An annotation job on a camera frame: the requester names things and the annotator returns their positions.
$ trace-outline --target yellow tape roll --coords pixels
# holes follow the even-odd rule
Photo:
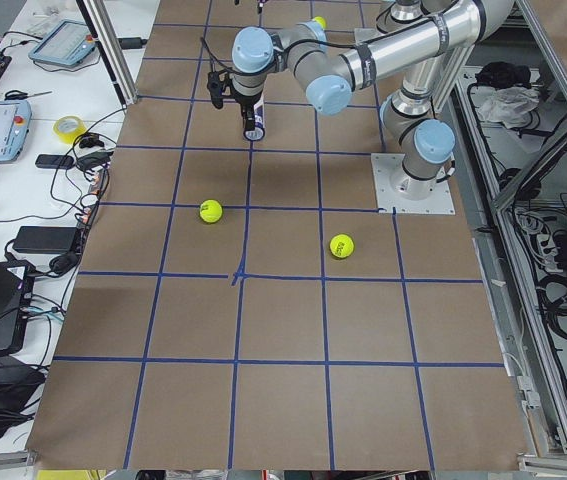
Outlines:
[[[59,118],[54,123],[54,133],[56,133],[63,143],[69,145],[74,143],[76,137],[87,132],[83,120],[73,115]]]

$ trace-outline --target scissors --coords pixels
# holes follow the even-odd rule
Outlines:
[[[21,90],[10,90],[5,92],[5,100],[25,100],[26,98],[39,97],[41,95],[47,95],[48,93],[52,93],[52,91],[29,94]]]

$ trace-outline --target tennis ball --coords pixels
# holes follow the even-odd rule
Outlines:
[[[316,23],[321,25],[321,28],[323,30],[325,30],[327,28],[327,22],[325,21],[325,19],[323,17],[314,17],[312,20],[314,20]]]
[[[206,200],[199,207],[199,215],[205,223],[216,223],[223,216],[223,207],[216,200]]]
[[[336,258],[347,258],[354,251],[354,241],[349,235],[339,233],[330,240],[330,251]]]

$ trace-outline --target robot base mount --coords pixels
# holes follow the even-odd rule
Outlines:
[[[390,178],[402,170],[402,154],[372,154],[372,171],[376,189],[376,203],[381,213],[392,213],[396,209],[399,214],[421,215],[454,215],[454,203],[448,182],[432,183],[432,192],[424,200],[410,200],[404,193],[395,188]],[[445,172],[441,169],[440,177]]]

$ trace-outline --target white table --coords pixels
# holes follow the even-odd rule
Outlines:
[[[147,38],[154,21],[154,16],[160,0],[108,0],[106,6],[116,33],[120,37],[140,36]],[[41,21],[34,16],[38,4],[28,0],[20,12],[11,30],[27,31],[34,23]],[[78,11],[65,11],[62,18],[81,20]],[[9,34],[3,39],[1,46],[9,45],[11,41],[20,41],[27,37]],[[92,123],[108,113],[121,108],[109,76],[101,61],[79,72],[48,73],[35,66],[27,57],[33,44],[10,48],[7,54],[13,57],[0,81],[0,99],[3,93],[18,89],[30,93],[52,90],[53,93],[30,100],[33,120],[25,141],[23,151],[19,158],[9,164],[0,165],[0,220],[18,218],[23,215],[38,215],[41,217],[55,217],[67,211],[68,206],[55,202],[49,195],[53,170],[44,170],[35,167],[34,162],[40,153],[61,154],[68,150],[68,146],[60,141],[54,134],[54,122],[65,115],[77,115],[89,127]],[[143,57],[143,50],[129,50],[124,52],[132,76],[136,78]],[[96,59],[92,54],[86,62]],[[124,114],[119,113],[101,123],[95,130],[116,140],[121,130]],[[83,192],[87,191],[88,183],[82,174],[76,170],[69,172],[70,177],[76,181]],[[78,191],[65,179],[62,171],[59,172],[54,189],[57,197],[74,202]],[[3,261],[4,245],[15,237],[22,225],[50,225],[74,226],[76,220],[73,212],[55,220],[28,218],[18,222],[0,223],[0,261]],[[52,258],[49,255],[29,255],[27,260],[35,266],[46,270],[47,263]],[[70,297],[73,277],[67,274],[60,279],[39,279],[35,283],[34,292],[60,301],[68,282],[72,282],[65,304]],[[44,303],[33,303],[46,307]],[[27,327],[23,349],[15,354],[24,363],[49,364],[61,330],[61,324],[52,321],[52,338],[50,348],[45,359],[42,358],[48,341],[48,322],[42,318],[32,320]],[[42,388],[35,392],[33,398],[38,398]],[[32,422],[13,427],[0,439],[0,453],[19,452],[24,450],[25,442],[31,429]]]

